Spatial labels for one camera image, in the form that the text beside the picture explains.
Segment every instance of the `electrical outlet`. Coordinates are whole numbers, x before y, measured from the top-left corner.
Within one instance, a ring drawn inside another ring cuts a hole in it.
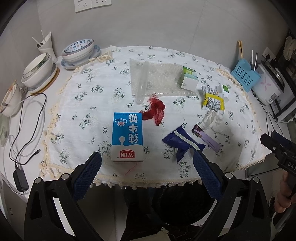
[[[268,54],[270,55],[270,59],[269,59],[269,61],[272,60],[272,59],[275,59],[275,58],[276,58],[275,55],[273,54],[273,52],[269,49],[269,47],[266,47],[266,49],[264,50],[262,56],[263,56],[264,58],[266,58],[266,56],[267,56]]]
[[[92,8],[91,0],[74,0],[75,12]]]
[[[93,7],[101,7],[105,5],[111,5],[111,0],[92,0]]]

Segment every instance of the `white tablecloth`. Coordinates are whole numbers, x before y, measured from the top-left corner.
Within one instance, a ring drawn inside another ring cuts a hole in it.
[[[193,126],[202,122],[208,112],[202,110],[201,86],[214,88],[219,83],[227,85],[230,92],[223,114],[229,132],[205,130],[221,144],[221,149],[215,153],[207,146],[203,153],[225,172],[264,160],[260,128],[250,103],[236,84],[216,70],[220,64],[158,47],[111,46],[109,49],[112,59],[104,63],[94,61],[76,70],[58,95],[46,134],[42,175],[50,173],[57,178],[84,163],[94,151],[99,151],[103,162],[96,184],[159,187],[200,180],[192,164],[192,151],[177,163],[173,149],[161,140],[182,125],[197,142],[204,143],[191,133]],[[156,126],[154,120],[143,121],[145,160],[137,164],[112,162],[110,157],[114,112],[139,112],[148,108],[148,98],[142,105],[137,105],[132,98],[130,58],[184,65],[195,69],[199,78],[199,91],[195,95],[159,97],[166,105],[163,122]]]

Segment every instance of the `red brand logo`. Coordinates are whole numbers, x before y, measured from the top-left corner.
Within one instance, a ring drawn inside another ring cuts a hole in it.
[[[133,150],[120,151],[120,158],[135,158],[135,152]]]

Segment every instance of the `blue badge logo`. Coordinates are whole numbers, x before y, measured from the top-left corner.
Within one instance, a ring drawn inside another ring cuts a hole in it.
[[[123,118],[120,118],[118,120],[115,119],[115,121],[116,121],[118,126],[124,126],[127,123],[127,120],[123,119]]]

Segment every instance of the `silver screw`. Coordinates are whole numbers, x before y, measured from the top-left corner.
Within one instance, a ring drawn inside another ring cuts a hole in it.
[[[231,179],[231,178],[233,178],[233,175],[232,175],[232,173],[227,172],[227,173],[225,173],[225,177],[227,177],[228,179]]]
[[[256,182],[256,183],[259,183],[259,182],[260,182],[260,179],[259,179],[258,177],[254,177],[253,180],[254,180],[254,182]]]
[[[68,173],[65,173],[62,175],[62,179],[63,180],[67,180],[69,178],[69,174]]]
[[[38,178],[35,179],[35,183],[38,184],[38,183],[40,183],[40,182],[41,182],[41,178],[40,178],[40,177],[38,177]]]

